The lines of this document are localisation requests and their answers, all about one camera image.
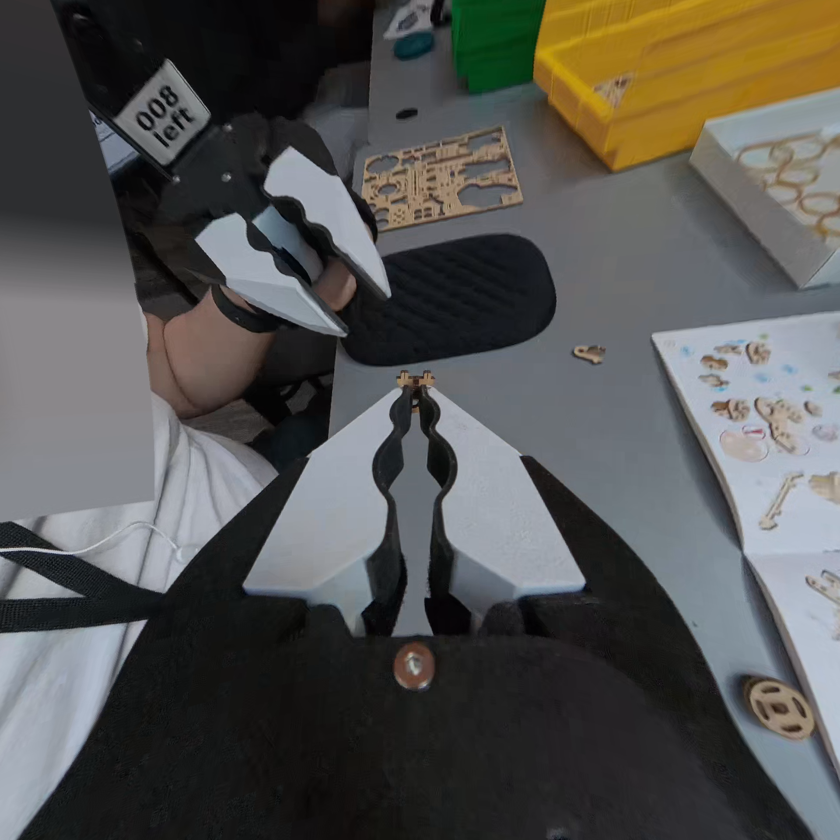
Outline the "laser-cut wooden parts sheet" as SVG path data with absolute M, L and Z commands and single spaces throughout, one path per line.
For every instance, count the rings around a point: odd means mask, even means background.
M 374 154 L 361 195 L 383 232 L 483 214 L 523 203 L 505 128 Z

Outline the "open instruction booklet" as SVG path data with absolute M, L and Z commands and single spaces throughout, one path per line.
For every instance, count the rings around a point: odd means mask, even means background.
M 652 341 L 838 770 L 839 314 Z

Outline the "small notched wooden part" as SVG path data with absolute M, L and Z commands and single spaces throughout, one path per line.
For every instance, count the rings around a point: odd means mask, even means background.
M 408 389 L 411 396 L 412 414 L 419 413 L 419 399 L 424 388 L 434 387 L 435 377 L 431 371 L 424 371 L 421 374 L 411 374 L 409 371 L 401 371 L 396 378 L 399 388 Z

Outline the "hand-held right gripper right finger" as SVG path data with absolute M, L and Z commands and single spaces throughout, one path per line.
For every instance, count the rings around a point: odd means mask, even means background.
M 441 391 L 425 388 L 434 501 L 425 611 L 435 635 L 468 635 L 495 606 L 585 589 L 522 455 Z

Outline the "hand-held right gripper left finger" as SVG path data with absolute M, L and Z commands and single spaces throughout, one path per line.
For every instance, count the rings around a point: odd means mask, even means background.
M 244 589 L 334 606 L 355 636 L 393 634 L 406 565 L 392 484 L 404 467 L 406 388 L 315 449 Z

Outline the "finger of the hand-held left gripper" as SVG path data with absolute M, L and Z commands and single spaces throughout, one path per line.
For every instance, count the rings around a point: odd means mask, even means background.
M 392 296 L 371 229 L 338 176 L 288 146 L 268 168 L 264 194 L 280 215 L 315 242 L 320 256 L 340 262 L 379 299 Z
M 302 329 L 345 338 L 340 317 L 295 275 L 281 268 L 269 240 L 236 213 L 217 218 L 195 245 L 222 275 L 223 284 L 249 304 Z

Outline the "green plastic bin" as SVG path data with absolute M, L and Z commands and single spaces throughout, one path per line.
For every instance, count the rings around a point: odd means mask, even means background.
M 451 44 L 455 74 L 471 94 L 532 81 L 544 1 L 454 1 Z

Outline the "yellow plastic bin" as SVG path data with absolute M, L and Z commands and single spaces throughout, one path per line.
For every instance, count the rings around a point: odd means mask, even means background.
M 593 87 L 625 72 L 610 108 Z M 547 2 L 533 79 L 619 172 L 692 149 L 710 119 L 837 88 L 839 2 Z

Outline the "white printed paper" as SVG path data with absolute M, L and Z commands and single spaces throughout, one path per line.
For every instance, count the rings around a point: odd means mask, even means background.
M 394 13 L 383 39 L 399 40 L 431 32 L 434 29 L 436 4 L 436 1 L 410 1 L 401 6 Z

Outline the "white cardboard box tray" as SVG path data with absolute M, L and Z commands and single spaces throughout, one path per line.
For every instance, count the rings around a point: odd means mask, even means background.
M 831 250 L 763 193 L 735 162 L 742 147 L 838 124 L 839 89 L 708 120 L 689 163 L 801 290 L 837 286 L 839 247 Z

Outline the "person's white shirt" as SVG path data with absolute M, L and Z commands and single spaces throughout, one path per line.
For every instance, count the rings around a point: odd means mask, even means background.
M 195 554 L 276 476 L 244 444 L 182 424 L 153 394 L 154 496 L 16 520 L 58 550 L 116 537 L 83 560 L 166 592 Z M 143 622 L 1 641 L 1 837 L 17 838 L 76 758 Z

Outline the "round wooden wheel part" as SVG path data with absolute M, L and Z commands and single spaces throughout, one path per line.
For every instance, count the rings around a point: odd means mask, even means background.
M 760 725 L 773 734 L 793 742 L 814 736 L 812 708 L 798 689 L 778 679 L 750 676 L 742 682 L 742 693 Z

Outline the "grey desk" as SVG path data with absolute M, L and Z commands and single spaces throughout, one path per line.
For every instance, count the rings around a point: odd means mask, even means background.
M 676 402 L 650 337 L 659 331 L 837 311 L 838 289 L 798 291 L 672 156 L 610 173 L 522 86 L 459 89 L 447 30 L 401 62 L 376 12 L 366 157 L 502 124 L 522 205 L 380 236 L 389 255 L 498 233 L 529 238 L 554 280 L 554 319 L 530 342 L 428 367 L 452 401 L 557 476 L 658 578 L 695 635 L 734 721 L 814 837 L 838 838 L 838 785 L 822 744 L 793 744 L 749 719 L 732 694 L 743 674 L 794 675 L 742 564 L 729 508 Z M 404 108 L 418 115 L 397 121 Z M 592 365 L 577 345 L 605 347 Z

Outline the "person's left hand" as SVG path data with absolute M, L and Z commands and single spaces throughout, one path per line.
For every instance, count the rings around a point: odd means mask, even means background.
M 338 313 L 352 301 L 357 282 L 343 263 L 330 259 L 320 277 L 312 284 L 312 290 L 329 309 Z

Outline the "black quilted pad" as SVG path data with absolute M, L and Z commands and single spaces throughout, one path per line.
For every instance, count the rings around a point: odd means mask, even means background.
M 345 353 L 375 367 L 501 350 L 545 330 L 557 308 L 541 249 L 514 234 L 460 238 L 383 258 L 391 296 L 362 287 L 342 311 Z

